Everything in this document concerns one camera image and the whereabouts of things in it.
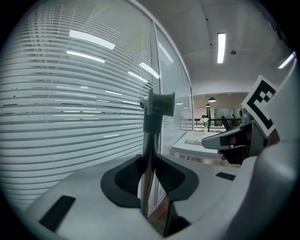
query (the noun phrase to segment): metal pole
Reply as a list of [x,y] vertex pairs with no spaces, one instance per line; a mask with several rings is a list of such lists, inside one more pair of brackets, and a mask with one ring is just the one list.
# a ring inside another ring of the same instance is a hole
[[148,216],[148,201],[151,193],[154,177],[154,161],[158,153],[159,134],[144,132],[144,142],[142,150],[142,160],[146,162],[146,171],[142,176],[142,214]]

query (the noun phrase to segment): fluorescent light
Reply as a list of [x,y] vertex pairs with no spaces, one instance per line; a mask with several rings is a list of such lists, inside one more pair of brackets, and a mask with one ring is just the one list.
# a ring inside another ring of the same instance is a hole
[[71,54],[71,55],[75,55],[75,56],[79,56],[79,57],[83,57],[83,58],[88,58],[88,59],[92,59],[98,62],[102,62],[105,63],[104,60],[100,59],[100,58],[95,58],[86,54],[82,54],[82,53],[78,53],[78,52],[72,52],[72,51],[67,51],[67,54]]
[[129,102],[129,101],[123,101],[123,103],[134,104],[134,105],[140,105],[139,103],[134,103],[134,102]]
[[159,75],[156,73],[156,71],[154,71],[150,66],[148,66],[146,63],[141,62],[139,64],[140,67],[144,68],[147,72],[151,73],[154,77],[156,77],[157,79],[159,78]]
[[294,57],[294,54],[292,53],[278,68],[282,69],[284,68]]
[[218,38],[217,62],[223,63],[224,53],[225,53],[226,34],[218,33],[217,38]]
[[85,40],[85,41],[88,41],[91,43],[95,43],[95,44],[98,44],[100,46],[106,47],[111,50],[116,46],[115,44],[110,43],[102,38],[93,36],[88,33],[78,32],[78,31],[74,31],[74,30],[70,30],[69,36],[72,38],[78,38],[78,39]]
[[87,97],[96,98],[96,96],[93,96],[93,95],[85,95],[85,94],[78,94],[78,93],[67,93],[67,92],[56,92],[56,93],[57,93],[57,94],[80,95],[80,96],[87,96]]
[[107,135],[107,136],[104,136],[103,138],[107,138],[107,137],[116,137],[116,136],[119,136],[119,134]]
[[105,92],[112,93],[112,94],[117,94],[117,95],[122,95],[121,93],[117,93],[117,92],[111,92],[111,91],[105,91]]
[[148,81],[146,81],[145,79],[143,79],[143,78],[141,78],[141,77],[139,77],[138,75],[136,75],[136,74],[134,74],[134,73],[132,73],[132,72],[128,72],[130,75],[132,75],[132,76],[134,76],[134,77],[136,77],[136,78],[138,78],[138,79],[140,79],[140,80],[142,80],[142,81],[144,81],[145,83],[147,83]]

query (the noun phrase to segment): gray mechanical part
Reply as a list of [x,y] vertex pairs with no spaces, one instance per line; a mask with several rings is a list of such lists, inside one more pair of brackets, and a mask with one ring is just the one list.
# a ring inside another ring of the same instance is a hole
[[173,116],[175,104],[175,92],[169,95],[160,95],[149,90],[147,99],[141,98],[140,106],[144,109],[144,140],[142,161],[145,164],[145,173],[142,176],[142,214],[148,215],[148,200],[154,178],[154,160],[157,157],[159,134],[163,122],[163,116]]

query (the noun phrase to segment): ceiling light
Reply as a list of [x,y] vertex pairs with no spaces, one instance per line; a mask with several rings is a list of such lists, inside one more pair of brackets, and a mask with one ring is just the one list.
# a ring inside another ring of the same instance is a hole
[[209,103],[213,103],[213,102],[215,102],[216,101],[216,99],[214,98],[214,97],[210,97],[209,99],[208,99],[208,102]]
[[117,92],[111,92],[111,91],[105,91],[107,93],[112,93],[112,94],[117,94],[117,95],[122,95],[121,93],[117,93]]
[[72,38],[78,38],[78,39],[81,39],[81,40],[89,41],[91,43],[98,44],[100,46],[109,48],[111,50],[116,46],[115,44],[110,43],[110,42],[108,42],[108,41],[106,41],[102,38],[93,36],[91,34],[74,31],[74,30],[70,30],[69,36],[72,37]]
[[88,59],[92,59],[98,62],[102,62],[105,63],[104,60],[100,59],[100,58],[95,58],[86,54],[82,54],[82,53],[78,53],[78,52],[71,52],[71,51],[67,51],[67,54],[71,54],[71,55],[75,55],[75,56],[79,56],[79,57],[83,57],[83,58],[88,58]]
[[278,68],[282,69],[284,68],[294,57],[294,54],[292,53]]
[[134,76],[134,77],[136,77],[136,78],[138,78],[138,79],[140,79],[140,80],[142,80],[142,81],[144,81],[145,83],[147,83],[148,81],[146,81],[145,79],[143,79],[143,78],[141,78],[141,77],[139,77],[138,75],[136,75],[136,74],[134,74],[134,73],[132,73],[132,72],[128,72],[130,75],[132,75],[132,76]]
[[144,68],[147,72],[151,73],[156,79],[159,78],[159,75],[154,71],[150,66],[148,66],[146,63],[141,62],[139,64],[140,67]]
[[217,62],[223,63],[224,53],[225,53],[226,34],[218,33],[217,38],[218,38]]

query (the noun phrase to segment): black handle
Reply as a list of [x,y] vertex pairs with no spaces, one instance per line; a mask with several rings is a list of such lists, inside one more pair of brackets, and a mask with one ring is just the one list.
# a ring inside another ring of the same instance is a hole
[[238,147],[229,150],[222,150],[224,157],[230,164],[242,164],[245,158],[248,156],[247,147]]

